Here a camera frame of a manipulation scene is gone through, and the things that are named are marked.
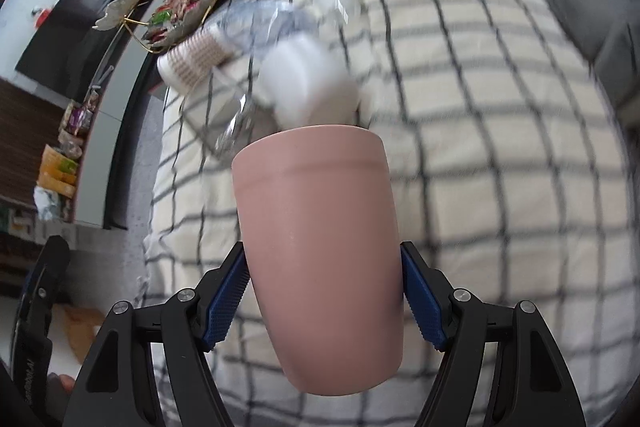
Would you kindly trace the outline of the pink plastic cup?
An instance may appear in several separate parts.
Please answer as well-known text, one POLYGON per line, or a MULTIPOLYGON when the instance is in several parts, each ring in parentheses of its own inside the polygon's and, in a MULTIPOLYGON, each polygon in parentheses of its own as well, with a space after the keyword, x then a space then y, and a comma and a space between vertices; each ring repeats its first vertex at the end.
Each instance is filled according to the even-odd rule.
POLYGON ((232 162, 250 279, 286 378, 352 395, 404 344, 399 234, 382 140, 354 126, 282 131, 232 162))

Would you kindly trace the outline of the patterned paper cup stack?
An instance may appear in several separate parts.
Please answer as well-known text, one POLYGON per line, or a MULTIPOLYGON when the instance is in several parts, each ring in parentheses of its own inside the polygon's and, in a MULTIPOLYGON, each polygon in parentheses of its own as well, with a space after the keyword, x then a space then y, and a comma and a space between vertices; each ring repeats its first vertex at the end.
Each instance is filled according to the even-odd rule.
POLYGON ((217 24, 208 25, 161 55, 156 67, 169 88, 186 96, 235 51, 236 46, 217 24))

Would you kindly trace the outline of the white plastic cup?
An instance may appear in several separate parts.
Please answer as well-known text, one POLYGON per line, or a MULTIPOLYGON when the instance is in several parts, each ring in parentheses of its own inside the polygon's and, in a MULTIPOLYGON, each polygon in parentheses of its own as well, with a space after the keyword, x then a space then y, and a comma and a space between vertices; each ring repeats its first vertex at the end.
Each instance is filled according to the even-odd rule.
POLYGON ((345 62, 317 37, 299 32, 264 57, 258 86, 280 128, 347 124, 359 105, 359 89, 345 62))

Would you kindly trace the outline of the frosted clear plastic cup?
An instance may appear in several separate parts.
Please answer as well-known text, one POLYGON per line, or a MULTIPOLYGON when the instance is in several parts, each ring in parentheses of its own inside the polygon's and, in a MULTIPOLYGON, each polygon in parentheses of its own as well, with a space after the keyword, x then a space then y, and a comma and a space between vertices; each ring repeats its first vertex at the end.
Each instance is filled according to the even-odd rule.
POLYGON ((362 0, 310 0, 320 26, 355 32, 361 28, 362 0))

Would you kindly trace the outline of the orange snack bags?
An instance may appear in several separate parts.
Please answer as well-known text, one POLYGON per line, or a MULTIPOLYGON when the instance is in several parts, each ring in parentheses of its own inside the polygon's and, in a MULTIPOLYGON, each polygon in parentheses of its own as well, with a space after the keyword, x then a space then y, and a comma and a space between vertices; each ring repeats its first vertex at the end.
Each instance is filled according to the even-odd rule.
POLYGON ((37 185, 73 199, 76 193, 78 164, 50 145, 42 153, 37 185))

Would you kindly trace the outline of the grey white tv cabinet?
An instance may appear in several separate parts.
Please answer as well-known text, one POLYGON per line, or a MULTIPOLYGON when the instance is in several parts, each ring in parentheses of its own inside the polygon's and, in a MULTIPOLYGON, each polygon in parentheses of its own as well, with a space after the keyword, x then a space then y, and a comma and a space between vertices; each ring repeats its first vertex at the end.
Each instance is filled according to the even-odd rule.
POLYGON ((144 47, 147 22, 160 6, 151 0, 118 31, 96 71, 103 80, 98 107, 91 119, 80 158, 73 225, 109 229, 117 199, 122 160, 141 101, 153 89, 155 55, 144 47))

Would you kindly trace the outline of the checkered white tablecloth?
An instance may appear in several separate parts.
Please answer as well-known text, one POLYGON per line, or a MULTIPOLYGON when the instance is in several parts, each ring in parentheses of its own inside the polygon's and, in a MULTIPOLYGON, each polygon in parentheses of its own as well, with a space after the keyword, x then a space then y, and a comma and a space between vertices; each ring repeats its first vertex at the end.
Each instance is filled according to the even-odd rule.
MULTIPOLYGON (((362 26, 321 19, 319 36, 360 83, 356 123, 384 142, 400 240, 486 303, 533 301, 587 425, 605 425, 639 374, 639 223, 600 83, 544 0, 362 1, 362 26)), ((195 286, 240 239, 231 171, 183 122, 182 100, 165 98, 142 306, 195 286)), ((407 311, 396 376, 322 398, 283 376, 247 288, 207 357, 235 425, 413 426, 441 355, 407 311)))

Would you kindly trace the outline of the grey square glass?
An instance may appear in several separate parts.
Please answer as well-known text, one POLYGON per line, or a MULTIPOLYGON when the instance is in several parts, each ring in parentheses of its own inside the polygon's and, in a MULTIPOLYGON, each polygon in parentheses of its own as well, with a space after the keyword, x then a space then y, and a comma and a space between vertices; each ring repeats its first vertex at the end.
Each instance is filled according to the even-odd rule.
POLYGON ((213 155, 227 160, 240 150, 242 135, 253 124, 256 104, 249 94, 234 94, 217 110, 210 121, 210 145, 213 155))

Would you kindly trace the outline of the black flat television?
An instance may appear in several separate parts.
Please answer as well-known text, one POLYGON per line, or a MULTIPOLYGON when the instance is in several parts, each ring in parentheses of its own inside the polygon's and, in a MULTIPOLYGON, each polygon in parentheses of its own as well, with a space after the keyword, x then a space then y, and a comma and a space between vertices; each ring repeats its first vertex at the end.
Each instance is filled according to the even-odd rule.
POLYGON ((94 28, 111 1, 56 2, 16 64, 17 74, 36 84, 35 95, 82 100, 116 36, 94 28))

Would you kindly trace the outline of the tiered white snack bowl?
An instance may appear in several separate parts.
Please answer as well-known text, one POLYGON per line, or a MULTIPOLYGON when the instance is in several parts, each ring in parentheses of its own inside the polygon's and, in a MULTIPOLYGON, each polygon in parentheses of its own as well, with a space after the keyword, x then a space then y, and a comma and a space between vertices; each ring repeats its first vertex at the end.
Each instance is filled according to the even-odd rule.
POLYGON ((131 14, 140 1, 112 0, 92 28, 125 28, 146 52, 160 54, 201 26, 217 0, 162 0, 147 20, 134 20, 131 14))

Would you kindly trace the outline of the clear plastic pitcher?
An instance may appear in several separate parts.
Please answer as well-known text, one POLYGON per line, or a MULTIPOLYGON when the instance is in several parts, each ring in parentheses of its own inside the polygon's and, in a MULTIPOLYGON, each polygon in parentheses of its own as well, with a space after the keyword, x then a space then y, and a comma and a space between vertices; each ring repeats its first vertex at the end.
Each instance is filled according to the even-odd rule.
POLYGON ((308 11, 292 3, 269 0, 232 6, 218 26, 232 46, 258 57, 297 34, 318 34, 318 22, 308 11))

